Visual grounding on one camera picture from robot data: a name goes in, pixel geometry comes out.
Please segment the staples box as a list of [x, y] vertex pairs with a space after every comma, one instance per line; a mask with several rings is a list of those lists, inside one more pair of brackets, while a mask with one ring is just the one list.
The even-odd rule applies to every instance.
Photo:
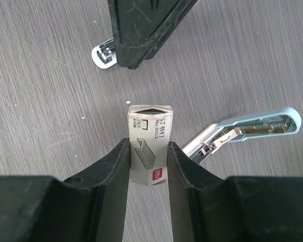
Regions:
[[167, 153], [172, 121], [171, 106], [132, 105], [129, 107], [132, 182], [148, 187], [167, 182]]

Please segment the white stapler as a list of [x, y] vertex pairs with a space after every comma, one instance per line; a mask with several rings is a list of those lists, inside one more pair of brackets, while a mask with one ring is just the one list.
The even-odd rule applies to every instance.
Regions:
[[117, 64], [115, 40], [111, 38], [91, 51], [93, 62], [102, 70], [109, 69]]

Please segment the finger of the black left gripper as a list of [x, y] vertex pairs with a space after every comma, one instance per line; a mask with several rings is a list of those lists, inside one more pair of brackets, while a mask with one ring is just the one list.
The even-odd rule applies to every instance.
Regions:
[[153, 58], [196, 3], [108, 1], [118, 65], [136, 69], [144, 60]]

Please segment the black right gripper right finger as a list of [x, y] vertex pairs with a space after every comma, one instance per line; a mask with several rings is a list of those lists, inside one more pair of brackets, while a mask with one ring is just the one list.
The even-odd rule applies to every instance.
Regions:
[[168, 145], [174, 241], [303, 241], [303, 177], [221, 179]]

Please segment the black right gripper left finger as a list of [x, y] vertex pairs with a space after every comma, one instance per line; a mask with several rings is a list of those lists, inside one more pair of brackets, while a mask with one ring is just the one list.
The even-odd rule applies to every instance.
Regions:
[[121, 241], [129, 171], [125, 138], [64, 181], [0, 175], [0, 241]]

